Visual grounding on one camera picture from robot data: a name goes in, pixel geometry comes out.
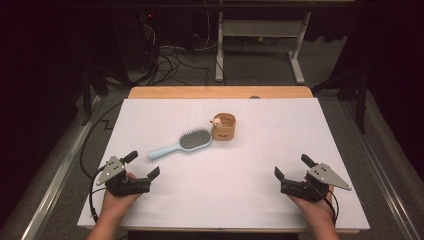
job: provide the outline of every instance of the hairbrush handle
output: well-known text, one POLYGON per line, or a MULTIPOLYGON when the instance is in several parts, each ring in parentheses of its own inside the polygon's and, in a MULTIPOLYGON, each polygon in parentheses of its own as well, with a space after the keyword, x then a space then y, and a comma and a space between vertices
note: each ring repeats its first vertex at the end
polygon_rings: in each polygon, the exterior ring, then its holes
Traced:
POLYGON ((181 150, 181 149, 182 149, 181 145, 179 143, 177 143, 177 144, 169 146, 169 147, 159 148, 159 149, 150 151, 150 152, 147 153, 147 157, 150 160, 155 160, 156 158, 163 157, 166 154, 169 154, 169 153, 172 153, 174 151, 181 150))

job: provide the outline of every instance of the wire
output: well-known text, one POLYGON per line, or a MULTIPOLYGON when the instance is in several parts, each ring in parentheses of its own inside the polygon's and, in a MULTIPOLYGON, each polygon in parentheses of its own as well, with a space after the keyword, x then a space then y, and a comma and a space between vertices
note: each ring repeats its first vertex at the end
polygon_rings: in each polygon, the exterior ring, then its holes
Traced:
POLYGON ((91 175, 87 172, 87 170, 85 170, 84 168, 84 164, 83 164, 83 153, 85 150, 85 146, 87 145, 87 141, 91 136, 91 133, 93 132, 93 130, 96 128, 96 126, 99 124, 99 122, 108 114, 110 113, 114 108, 116 108, 117 106, 121 105, 123 102, 117 103, 114 106, 112 106, 109 110, 107 110, 95 123, 94 125, 91 127, 90 131, 87 134, 87 137, 84 139, 84 143, 82 144, 82 148, 81 148, 81 153, 80 153, 80 168, 82 170, 82 172, 88 177, 88 178, 92 178, 91 175))
POLYGON ((318 190, 318 189, 317 189, 314 185, 309 184, 309 186, 311 186, 311 187, 312 187, 312 189, 314 189, 314 191, 315 191, 315 192, 317 192, 317 193, 321 196, 322 200, 324 200, 324 202, 325 202, 325 203, 327 203, 327 205, 330 207, 331 212, 333 213, 333 217, 332 217, 332 219, 333 219, 333 224, 334 224, 334 225, 336 225, 337 217, 339 216, 339 203, 338 203, 338 201, 337 201, 337 198, 334 196, 333 192, 332 192, 332 191, 330 191, 330 190, 328 190, 328 192, 330 192, 330 193, 331 193, 331 195, 333 195, 333 197, 334 197, 334 199, 335 199, 335 201, 336 201, 336 205, 337 205, 337 212, 336 212, 336 210, 334 210, 333 204, 331 204, 331 202, 327 199, 327 196, 323 196, 323 195, 321 194, 321 192, 320 192, 320 191, 319 191, 319 190, 318 190))
POLYGON ((334 201, 336 202, 337 213, 336 213, 335 221, 337 221, 337 218, 339 217, 339 201, 337 201, 337 198, 332 191, 329 191, 329 192, 331 193, 331 195, 334 198, 334 201))
POLYGON ((222 80, 224 82, 224 86, 227 86, 227 80, 225 78, 225 72, 224 69, 222 68, 221 64, 219 64, 218 60, 215 60, 216 64, 218 65, 219 69, 221 69, 222 71, 222 80))
POLYGON ((100 192, 100 191, 105 190, 105 189, 106 189, 106 188, 99 188, 99 189, 97 189, 96 191, 92 192, 91 194, 95 194, 96 192, 100 192))
POLYGON ((93 177, 91 178, 90 191, 89 191, 89 194, 88 194, 88 203, 90 204, 91 216, 93 217, 94 222, 96 222, 96 223, 97 223, 97 220, 99 219, 99 216, 97 216, 96 209, 94 208, 94 205, 93 205, 93 185, 94 185, 94 181, 96 180, 97 175, 105 169, 105 166, 97 169, 96 173, 94 173, 93 177))

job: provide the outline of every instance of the metal bracket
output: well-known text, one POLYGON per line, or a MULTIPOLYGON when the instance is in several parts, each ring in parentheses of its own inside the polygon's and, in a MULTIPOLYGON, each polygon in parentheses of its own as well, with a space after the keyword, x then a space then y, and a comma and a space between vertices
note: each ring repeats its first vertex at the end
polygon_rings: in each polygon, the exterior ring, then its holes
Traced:
POLYGON ((352 190, 352 187, 339 177, 339 175, 337 175, 330 166, 323 163, 312 167, 308 170, 308 174, 322 183, 333 185, 348 191, 352 190))
POLYGON ((119 173, 125 170, 125 164, 121 162, 116 156, 112 156, 109 161, 106 162, 105 169, 99 177, 96 185, 100 186, 107 182, 111 178, 115 177, 119 173))

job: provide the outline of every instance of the robotic hand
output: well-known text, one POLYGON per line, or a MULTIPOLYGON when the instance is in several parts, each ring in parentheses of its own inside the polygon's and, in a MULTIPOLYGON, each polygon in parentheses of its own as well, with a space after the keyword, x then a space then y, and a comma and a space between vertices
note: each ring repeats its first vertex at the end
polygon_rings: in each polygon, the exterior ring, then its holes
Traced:
POLYGON ((106 189, 115 197, 150 192, 151 182, 160 174, 159 167, 147 174, 147 178, 128 178, 125 163, 130 163, 136 157, 138 157, 137 151, 121 159, 111 157, 96 183, 97 186, 105 183, 106 189))
POLYGON ((329 185, 334 185, 345 190, 352 190, 342 178, 340 178, 329 166, 317 164, 307 155, 302 154, 302 161, 310 168, 305 180, 296 182, 287 180, 284 174, 275 167, 274 174, 281 182, 281 193, 292 195, 310 202, 318 202, 324 199, 329 192, 329 185))

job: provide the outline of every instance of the wooden table edge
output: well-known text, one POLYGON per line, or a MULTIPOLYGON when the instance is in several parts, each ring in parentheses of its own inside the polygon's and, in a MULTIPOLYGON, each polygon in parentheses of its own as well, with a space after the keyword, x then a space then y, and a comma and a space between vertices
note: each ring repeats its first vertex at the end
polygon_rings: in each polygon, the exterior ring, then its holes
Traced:
POLYGON ((134 87, 128 99, 313 98, 305 86, 134 87))

